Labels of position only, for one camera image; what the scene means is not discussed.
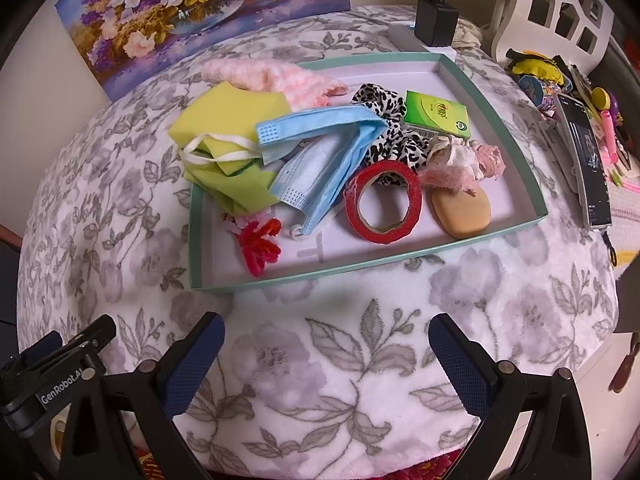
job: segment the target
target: tray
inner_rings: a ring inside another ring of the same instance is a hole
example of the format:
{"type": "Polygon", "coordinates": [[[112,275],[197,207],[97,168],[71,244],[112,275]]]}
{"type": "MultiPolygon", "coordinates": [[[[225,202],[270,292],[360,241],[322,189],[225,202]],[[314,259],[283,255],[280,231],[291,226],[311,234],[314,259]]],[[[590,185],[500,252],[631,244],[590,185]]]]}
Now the tray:
{"type": "MultiPolygon", "coordinates": [[[[246,270],[235,236],[222,228],[222,212],[209,195],[193,186],[189,225],[192,289],[230,292],[388,264],[487,240],[535,224],[547,215],[540,186],[507,127],[470,79],[446,56],[363,54],[300,66],[322,71],[349,86],[350,93],[335,98],[335,105],[348,104],[363,83],[377,83],[402,95],[410,89],[465,104],[472,139],[500,147],[507,166],[501,178],[481,183],[491,202],[491,223],[484,234],[454,240],[430,211],[425,191],[417,226],[409,236],[388,246],[360,238],[351,229],[344,211],[322,231],[301,242],[289,238],[285,231],[287,226],[302,223],[302,213],[278,204],[272,213],[284,226],[277,238],[282,254],[276,264],[267,265],[261,278],[254,278],[246,270]]],[[[397,222],[406,208],[406,191],[395,187],[372,186],[360,202],[360,210],[372,225],[397,222]]]]}

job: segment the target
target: canvas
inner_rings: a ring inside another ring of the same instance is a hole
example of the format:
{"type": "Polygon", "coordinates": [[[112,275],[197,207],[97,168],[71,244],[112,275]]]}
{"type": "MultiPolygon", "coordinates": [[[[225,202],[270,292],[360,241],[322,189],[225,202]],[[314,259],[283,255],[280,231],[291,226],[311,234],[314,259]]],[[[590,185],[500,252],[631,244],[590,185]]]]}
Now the canvas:
{"type": "Polygon", "coordinates": [[[78,52],[113,101],[195,52],[349,0],[59,0],[78,52]]]}

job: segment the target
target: red tape roll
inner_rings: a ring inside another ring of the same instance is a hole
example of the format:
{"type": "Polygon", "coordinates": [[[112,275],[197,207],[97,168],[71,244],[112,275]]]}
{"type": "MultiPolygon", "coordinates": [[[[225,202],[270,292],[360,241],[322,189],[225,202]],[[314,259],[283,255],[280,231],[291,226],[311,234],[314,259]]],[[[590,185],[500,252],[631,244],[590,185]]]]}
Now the red tape roll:
{"type": "Polygon", "coordinates": [[[380,160],[356,173],[347,183],[344,188],[344,206],[351,227],[361,237],[376,244],[390,244],[407,236],[418,223],[420,211],[422,210],[422,187],[418,176],[402,162],[380,160]],[[386,230],[381,231],[373,228],[362,217],[358,204],[367,188],[384,173],[395,173],[406,182],[409,209],[400,223],[391,225],[386,230]]]}

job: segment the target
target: red fabric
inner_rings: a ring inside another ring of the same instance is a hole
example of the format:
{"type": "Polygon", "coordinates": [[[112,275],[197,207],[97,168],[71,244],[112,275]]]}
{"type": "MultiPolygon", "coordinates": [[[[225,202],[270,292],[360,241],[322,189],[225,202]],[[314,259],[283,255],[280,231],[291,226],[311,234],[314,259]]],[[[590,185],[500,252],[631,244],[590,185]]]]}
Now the red fabric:
{"type": "Polygon", "coordinates": [[[625,41],[625,54],[631,65],[640,73],[640,48],[631,40],[625,41]]]}
{"type": "MultiPolygon", "coordinates": [[[[370,480],[440,480],[446,475],[461,451],[461,449],[458,449],[451,453],[445,453],[444,455],[427,460],[427,462],[422,462],[413,467],[401,469],[395,473],[389,473],[383,477],[372,478],[370,480]]],[[[140,457],[140,462],[142,463],[148,480],[164,480],[164,476],[162,476],[162,472],[158,469],[151,453],[138,449],[136,453],[140,457]]]]}
{"type": "Polygon", "coordinates": [[[458,449],[427,460],[427,462],[371,480],[440,480],[446,475],[461,451],[461,449],[458,449]]]}

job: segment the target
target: white blanket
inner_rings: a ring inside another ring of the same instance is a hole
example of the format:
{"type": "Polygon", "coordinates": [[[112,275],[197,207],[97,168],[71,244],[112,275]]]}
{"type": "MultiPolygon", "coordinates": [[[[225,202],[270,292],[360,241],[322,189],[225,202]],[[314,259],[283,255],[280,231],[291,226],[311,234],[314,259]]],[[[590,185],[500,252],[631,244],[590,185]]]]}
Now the white blanket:
{"type": "Polygon", "coordinates": [[[239,36],[99,113],[49,167],[34,201],[20,260],[21,348],[49,330],[68,340],[107,313],[118,335],[101,357],[123,372],[158,359],[204,311],[219,312],[226,343],[175,423],[207,467],[271,479],[381,476],[463,446],[477,421],[428,346],[439,312],[525,372],[577,369],[616,322],[607,250],[580,227],[537,110],[476,48],[461,49],[457,63],[519,143],[548,218],[385,267],[234,296],[188,291],[190,184],[166,132],[209,88],[203,63],[389,52],[385,23],[413,12],[364,7],[239,36]]]}

